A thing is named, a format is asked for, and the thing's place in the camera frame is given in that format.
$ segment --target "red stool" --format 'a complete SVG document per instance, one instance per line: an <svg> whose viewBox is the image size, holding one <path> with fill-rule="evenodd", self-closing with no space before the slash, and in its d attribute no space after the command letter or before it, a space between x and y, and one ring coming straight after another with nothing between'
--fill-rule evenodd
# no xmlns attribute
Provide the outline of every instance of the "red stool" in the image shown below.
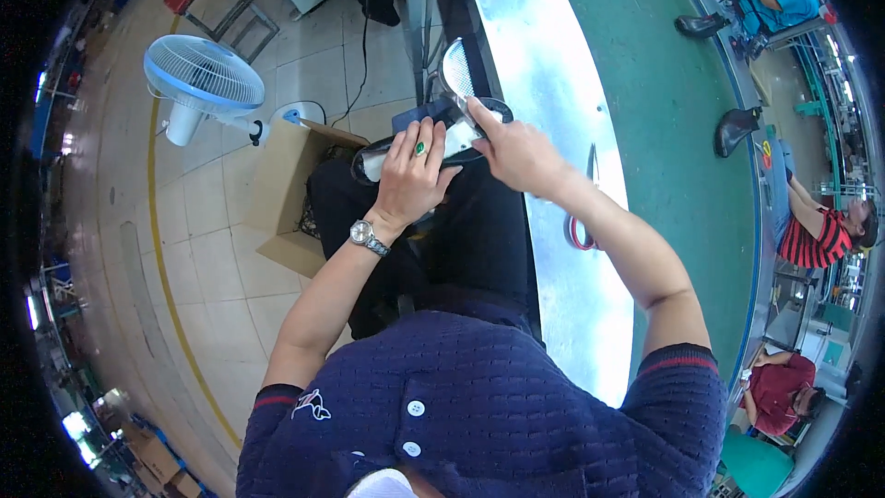
<svg viewBox="0 0 885 498"><path fill-rule="evenodd" d="M221 40L224 34L234 25L234 22L240 15L246 11L247 8L250 8L252 12L255 14L255 17L252 17L249 20L249 23L240 31L240 33L234 38L231 42L231 47L234 48L235 52L247 63L252 63L256 57L261 53L262 50L267 46L267 43L273 39L273 36L280 32L280 28L268 18L264 12L259 10L258 6L255 6L254 0L238 0L237 4L234 5L230 11L227 12L224 18L220 22L218 22L218 26L215 29L209 29L203 22L198 20L196 16L188 12L188 6L193 4L194 0L163 0L163 3L169 7L173 14L177 14L179 16L186 17L191 20L193 24L203 30L206 35L209 36L209 39L212 39L216 43ZM265 38L255 47L248 56L244 53L240 53L236 50L236 47L240 44L242 39L246 36L252 28L255 27L256 24L260 24L268 29L268 33Z"/></svg>

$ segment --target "cardboard box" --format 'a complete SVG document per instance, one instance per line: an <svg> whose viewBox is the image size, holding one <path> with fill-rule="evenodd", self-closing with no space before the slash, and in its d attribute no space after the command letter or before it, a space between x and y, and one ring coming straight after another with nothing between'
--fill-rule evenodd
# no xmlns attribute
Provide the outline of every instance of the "cardboard box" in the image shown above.
<svg viewBox="0 0 885 498"><path fill-rule="evenodd" d="M327 125L302 121L304 125L283 119L273 122L261 152L244 223L271 235L258 248L260 255L312 278L326 263L326 257L319 240L294 231L304 206L304 184L330 145L362 148L369 141Z"/></svg>
<svg viewBox="0 0 885 498"><path fill-rule="evenodd" d="M150 472L144 463L135 462L132 469L136 472L138 479L144 483L150 493L159 494L163 492L163 483L154 477L153 473Z"/></svg>
<svg viewBox="0 0 885 498"><path fill-rule="evenodd" d="M203 489L200 488L200 485L198 485L194 478L185 470L179 471L174 477L172 477L171 481L166 484L166 487L171 495L175 495L177 492L185 498L199 498L199 495L203 493Z"/></svg>
<svg viewBox="0 0 885 498"><path fill-rule="evenodd" d="M153 473L162 489L162 485L171 481L171 478L182 469L178 460L154 433L139 429L128 421L122 426L129 449Z"/></svg>

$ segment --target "white insole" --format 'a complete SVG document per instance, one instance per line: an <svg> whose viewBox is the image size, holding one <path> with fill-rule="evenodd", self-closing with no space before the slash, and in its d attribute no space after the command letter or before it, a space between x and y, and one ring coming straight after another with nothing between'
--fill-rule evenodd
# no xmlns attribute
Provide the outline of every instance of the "white insole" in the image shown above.
<svg viewBox="0 0 885 498"><path fill-rule="evenodd" d="M497 121L501 121L503 116L499 112L492 112L492 116ZM449 158L459 152L463 152L468 148L472 148L472 142L477 138L482 138L480 132L472 127L465 120L460 120L452 127L449 127L445 133L445 152L442 158ZM366 177L370 181L377 183L382 180L382 165L387 152L374 152L363 154L363 170Z"/></svg>

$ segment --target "red shirt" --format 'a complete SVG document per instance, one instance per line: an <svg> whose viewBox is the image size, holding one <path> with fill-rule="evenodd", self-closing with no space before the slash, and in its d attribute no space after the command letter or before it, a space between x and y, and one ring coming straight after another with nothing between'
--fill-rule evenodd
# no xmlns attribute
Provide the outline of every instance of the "red shirt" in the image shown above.
<svg viewBox="0 0 885 498"><path fill-rule="evenodd" d="M777 251L781 258L801 268L825 268L851 248L851 237L842 227L843 213L825 208L818 211L824 215L824 225L817 238L795 216L790 216L790 224Z"/></svg>
<svg viewBox="0 0 885 498"><path fill-rule="evenodd" d="M788 394L814 384L814 364L808 358L793 354L786 365L767 364L754 367L749 376L749 392L756 403L756 428L778 436L796 422L793 401Z"/></svg>

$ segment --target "metal watch strap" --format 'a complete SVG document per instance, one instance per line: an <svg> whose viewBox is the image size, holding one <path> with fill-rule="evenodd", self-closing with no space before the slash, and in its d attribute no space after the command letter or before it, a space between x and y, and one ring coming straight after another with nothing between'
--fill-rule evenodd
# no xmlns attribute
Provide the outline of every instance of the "metal watch strap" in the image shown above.
<svg viewBox="0 0 885 498"><path fill-rule="evenodd" d="M375 238L374 235L369 237L369 240L366 241L366 248L371 250L372 252L375 252L377 255L379 255L382 258L384 256L390 254L390 249L385 247L384 243L382 243L381 240L378 240L377 238Z"/></svg>

